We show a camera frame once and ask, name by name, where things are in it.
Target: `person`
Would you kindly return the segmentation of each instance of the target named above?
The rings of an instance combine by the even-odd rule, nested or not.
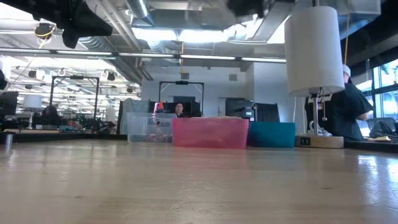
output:
[[[60,125],[60,117],[58,115],[56,107],[48,106],[43,110],[42,123],[55,126]]]
[[[343,65],[345,89],[339,93],[318,98],[318,123],[323,129],[333,136],[344,137],[345,140],[363,141],[361,130],[356,120],[366,121],[369,112],[373,110],[362,92],[351,81],[351,71]],[[325,100],[325,114],[327,120],[323,120],[323,100]],[[307,112],[307,129],[313,120],[313,100],[305,100]]]
[[[184,107],[182,103],[177,103],[175,105],[174,113],[177,115],[178,118],[186,118],[187,116],[183,113]]]

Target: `red object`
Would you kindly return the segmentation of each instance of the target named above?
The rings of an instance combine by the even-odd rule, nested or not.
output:
[[[164,107],[163,107],[163,101],[160,101],[160,102],[159,102],[159,104],[157,105],[157,109],[160,109],[160,110],[164,109]]]
[[[249,120],[174,118],[173,142],[178,147],[245,149]]]

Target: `teal bin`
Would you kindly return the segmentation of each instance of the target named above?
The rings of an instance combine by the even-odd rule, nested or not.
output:
[[[295,123],[250,122],[248,146],[294,147]]]

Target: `wooden table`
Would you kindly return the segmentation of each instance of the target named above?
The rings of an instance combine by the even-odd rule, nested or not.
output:
[[[398,223],[398,157],[77,140],[0,160],[0,223]]]

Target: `white wall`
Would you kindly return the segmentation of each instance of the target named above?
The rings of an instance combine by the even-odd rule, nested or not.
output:
[[[154,81],[142,82],[142,100],[157,101],[159,97],[159,81],[180,80],[178,67],[160,68],[147,67]],[[277,103],[282,122],[292,122],[294,113],[294,97],[289,95],[287,87],[286,64],[254,63],[246,73],[238,68],[187,67],[184,72],[190,73],[190,82],[205,83],[204,114],[207,117],[219,115],[223,110],[225,98],[246,98],[258,103]],[[229,74],[237,74],[238,81],[229,81]],[[201,101],[201,93],[193,85],[171,84],[162,92],[162,101],[173,101],[174,96],[194,96]],[[295,122],[298,133],[303,133],[303,101],[297,98]]]
[[[147,71],[152,75],[154,81],[142,82],[142,100],[157,101],[159,98],[159,81],[179,81],[179,67],[147,67]],[[184,72],[190,74],[190,82],[205,83],[204,109],[205,116],[218,116],[218,106],[223,103],[223,99],[244,98],[245,97],[245,73],[240,72],[239,68],[211,68],[207,67],[186,67]],[[229,81],[229,74],[237,74],[236,82]],[[201,101],[201,93],[193,85],[171,84],[161,94],[162,101],[173,102],[174,96],[194,96],[196,101]]]
[[[246,71],[245,99],[254,100],[254,63]]]
[[[303,98],[295,98],[289,95],[287,86],[287,69],[284,63],[255,63],[254,64],[254,100],[257,103],[278,104],[281,122],[296,122],[297,132],[305,132],[303,120]]]

